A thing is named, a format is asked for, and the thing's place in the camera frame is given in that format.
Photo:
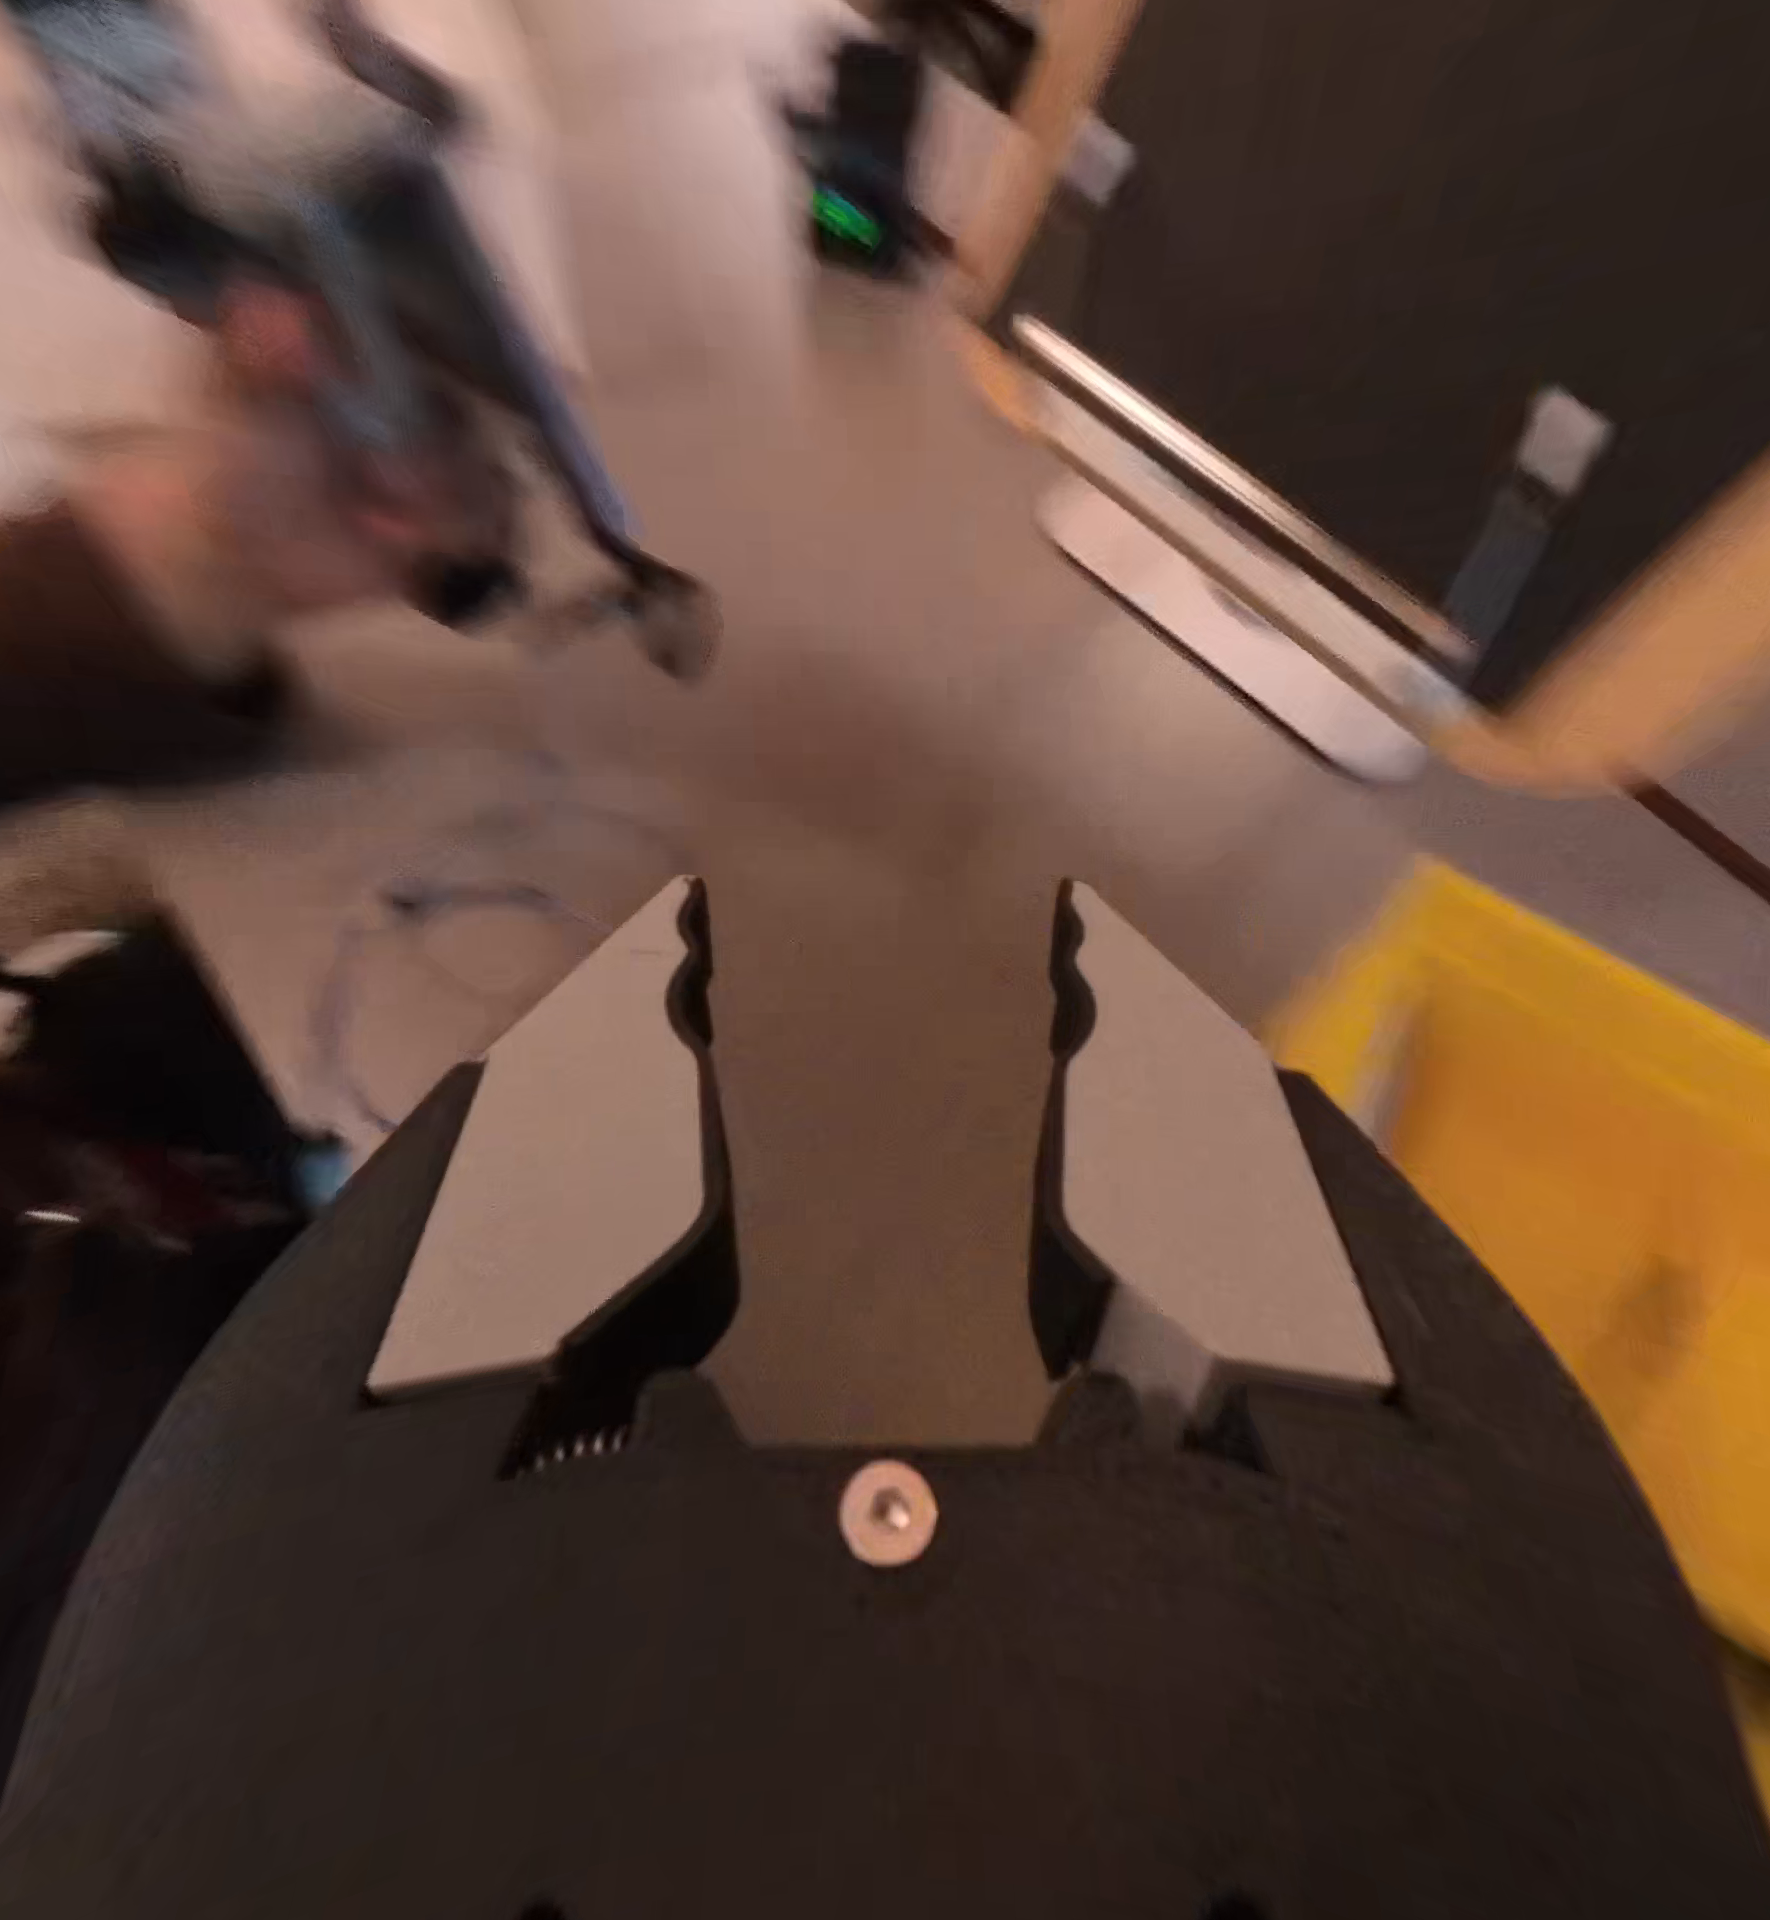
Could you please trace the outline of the black charger with green lights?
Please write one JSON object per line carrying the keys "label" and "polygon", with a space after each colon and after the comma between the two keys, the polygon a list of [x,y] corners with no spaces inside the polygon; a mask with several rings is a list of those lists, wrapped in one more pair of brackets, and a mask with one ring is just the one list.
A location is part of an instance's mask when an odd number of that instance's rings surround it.
{"label": "black charger with green lights", "polygon": [[918,195],[929,80],[913,48],[839,35],[824,54],[824,94],[788,100],[781,120],[809,183],[809,241],[823,265],[903,278],[929,259],[952,259],[952,236]]}

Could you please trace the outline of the black panel with wooden frame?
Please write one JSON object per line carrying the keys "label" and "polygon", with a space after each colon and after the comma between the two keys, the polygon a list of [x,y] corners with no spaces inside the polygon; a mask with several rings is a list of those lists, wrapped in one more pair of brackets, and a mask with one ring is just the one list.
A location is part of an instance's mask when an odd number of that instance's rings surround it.
{"label": "black panel with wooden frame", "polygon": [[[1770,695],[1770,3],[1037,29],[962,311],[1014,363],[1043,318],[1442,614],[1471,713],[1433,749],[1614,788]],[[1465,567],[1543,387],[1614,436],[1484,647]]]}

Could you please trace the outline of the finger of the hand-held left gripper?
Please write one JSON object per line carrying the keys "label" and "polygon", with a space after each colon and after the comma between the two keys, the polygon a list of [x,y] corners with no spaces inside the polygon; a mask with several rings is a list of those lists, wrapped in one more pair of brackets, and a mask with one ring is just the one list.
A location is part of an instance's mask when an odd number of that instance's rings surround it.
{"label": "finger of the hand-held left gripper", "polygon": [[439,163],[415,169],[415,330],[429,354],[507,407],[632,601],[676,596],[676,568],[649,555],[630,509]]}

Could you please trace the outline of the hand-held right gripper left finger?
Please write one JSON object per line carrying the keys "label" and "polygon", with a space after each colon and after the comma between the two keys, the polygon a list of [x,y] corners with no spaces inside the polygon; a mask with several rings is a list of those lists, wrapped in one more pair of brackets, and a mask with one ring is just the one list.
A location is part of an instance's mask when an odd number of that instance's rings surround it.
{"label": "hand-held right gripper left finger", "polygon": [[541,1374],[626,1396],[740,1300],[708,887],[676,877],[477,1064],[367,1370],[376,1403]]}

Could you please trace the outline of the yellow bin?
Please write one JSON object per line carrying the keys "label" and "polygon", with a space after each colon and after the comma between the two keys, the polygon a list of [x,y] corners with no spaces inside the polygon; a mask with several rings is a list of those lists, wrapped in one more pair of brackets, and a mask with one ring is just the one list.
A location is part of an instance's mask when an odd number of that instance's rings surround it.
{"label": "yellow bin", "polygon": [[1271,1045],[1599,1409],[1752,1671],[1739,1722],[1770,1810],[1770,1040],[1422,860]]}

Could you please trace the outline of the person's left forearm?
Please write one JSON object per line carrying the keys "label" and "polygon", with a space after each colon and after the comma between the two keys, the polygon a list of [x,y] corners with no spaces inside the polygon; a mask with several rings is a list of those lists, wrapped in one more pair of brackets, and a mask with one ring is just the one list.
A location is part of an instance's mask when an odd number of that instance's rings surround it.
{"label": "person's left forearm", "polygon": [[69,505],[0,519],[0,814],[247,774],[291,709],[268,647],[217,676],[188,663]]}

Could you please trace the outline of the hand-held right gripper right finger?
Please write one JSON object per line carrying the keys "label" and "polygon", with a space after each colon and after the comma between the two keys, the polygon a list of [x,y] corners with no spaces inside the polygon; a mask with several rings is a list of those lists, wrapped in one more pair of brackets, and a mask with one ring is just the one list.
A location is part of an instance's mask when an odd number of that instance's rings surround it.
{"label": "hand-held right gripper right finger", "polygon": [[1090,883],[1048,929],[1048,1084],[1027,1313],[1048,1383],[1146,1423],[1244,1385],[1395,1387],[1385,1340],[1262,1044]]}

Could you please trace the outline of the black case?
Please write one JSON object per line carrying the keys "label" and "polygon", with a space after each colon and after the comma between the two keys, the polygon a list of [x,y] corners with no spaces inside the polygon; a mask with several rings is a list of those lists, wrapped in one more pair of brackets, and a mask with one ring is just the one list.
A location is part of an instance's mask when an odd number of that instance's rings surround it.
{"label": "black case", "polygon": [[0,955],[0,1189],[27,1218],[281,1248],[310,1146],[169,910]]}

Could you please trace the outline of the grey metal bracket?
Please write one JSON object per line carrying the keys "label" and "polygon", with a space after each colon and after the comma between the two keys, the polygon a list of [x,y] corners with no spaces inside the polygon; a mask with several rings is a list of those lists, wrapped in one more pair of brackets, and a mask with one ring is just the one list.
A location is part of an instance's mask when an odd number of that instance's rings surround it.
{"label": "grey metal bracket", "polygon": [[1613,446],[1614,426],[1563,387],[1533,397],[1511,466],[1465,567],[1465,633],[1488,647],[1517,613],[1560,517]]}

